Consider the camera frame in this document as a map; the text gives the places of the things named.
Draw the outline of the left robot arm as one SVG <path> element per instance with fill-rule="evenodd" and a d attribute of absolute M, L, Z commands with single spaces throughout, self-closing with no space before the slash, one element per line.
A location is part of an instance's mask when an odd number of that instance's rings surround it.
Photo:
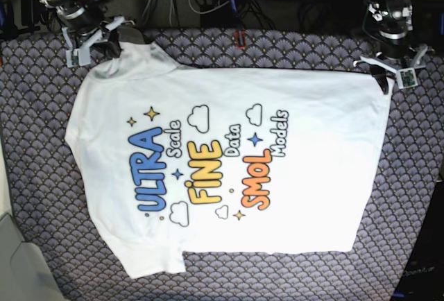
<path fill-rule="evenodd" d="M 401 89 L 418 85 L 421 60 L 429 47 L 413 34 L 411 0 L 203 0 L 196 14 L 200 27 L 246 29 L 247 16 L 261 28 L 294 28 L 307 34 L 361 31 L 380 52 L 362 56 L 374 77 L 391 72 Z"/>

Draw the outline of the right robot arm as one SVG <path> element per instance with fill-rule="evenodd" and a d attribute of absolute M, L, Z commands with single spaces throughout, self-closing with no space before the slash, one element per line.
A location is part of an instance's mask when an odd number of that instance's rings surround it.
<path fill-rule="evenodd" d="M 98 49 L 109 58 L 121 54 L 119 33 L 122 16 L 107 18 L 107 5 L 113 0 L 39 0 L 54 10 L 61 20 L 62 35 L 67 44 L 68 67 L 83 67 L 91 62 L 91 50 Z"/>

